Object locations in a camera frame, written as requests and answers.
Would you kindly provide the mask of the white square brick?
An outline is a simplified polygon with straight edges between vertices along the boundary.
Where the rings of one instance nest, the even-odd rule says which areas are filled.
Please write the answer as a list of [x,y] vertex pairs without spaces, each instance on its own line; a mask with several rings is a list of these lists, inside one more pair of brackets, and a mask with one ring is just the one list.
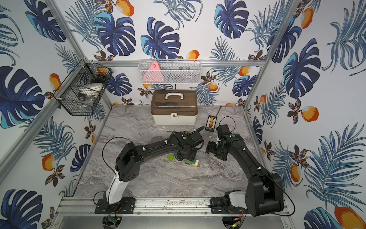
[[198,160],[198,159],[195,159],[195,160],[193,161],[193,163],[192,163],[192,166],[193,166],[193,167],[195,167],[195,168],[197,168],[197,167],[198,167],[198,165],[199,165],[199,160]]

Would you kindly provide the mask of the dark green long brick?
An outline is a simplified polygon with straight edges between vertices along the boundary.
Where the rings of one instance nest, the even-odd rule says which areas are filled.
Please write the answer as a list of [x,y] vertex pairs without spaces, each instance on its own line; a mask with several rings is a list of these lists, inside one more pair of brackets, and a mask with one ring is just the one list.
[[189,165],[193,165],[193,164],[195,164],[195,163],[196,163],[196,160],[194,160],[194,161],[185,160],[185,163],[186,163],[186,164],[189,164]]

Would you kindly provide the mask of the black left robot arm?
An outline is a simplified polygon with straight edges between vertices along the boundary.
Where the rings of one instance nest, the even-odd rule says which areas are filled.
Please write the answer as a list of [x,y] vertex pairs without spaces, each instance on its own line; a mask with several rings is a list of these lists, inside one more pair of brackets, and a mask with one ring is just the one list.
[[147,145],[130,142],[125,145],[115,160],[114,167],[108,165],[114,178],[104,195],[96,203],[96,214],[132,214],[134,198],[126,198],[123,193],[128,183],[136,179],[141,165],[162,155],[173,154],[178,161],[194,162],[198,150],[204,146],[200,127],[192,132],[173,131],[167,139]]

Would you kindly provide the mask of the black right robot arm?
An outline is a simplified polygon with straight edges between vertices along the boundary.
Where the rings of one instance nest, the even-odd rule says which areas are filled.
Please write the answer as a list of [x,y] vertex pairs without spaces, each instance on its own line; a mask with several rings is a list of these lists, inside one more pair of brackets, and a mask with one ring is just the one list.
[[206,153],[212,153],[215,157],[225,161],[231,154],[237,161],[247,177],[248,184],[245,191],[234,190],[225,193],[222,201],[212,198],[209,205],[213,214],[222,211],[235,214],[240,209],[243,214],[253,217],[273,214],[284,216],[284,197],[288,194],[283,189],[283,182],[277,173],[268,171],[253,156],[244,139],[231,131],[228,125],[218,124],[217,142],[210,141]]

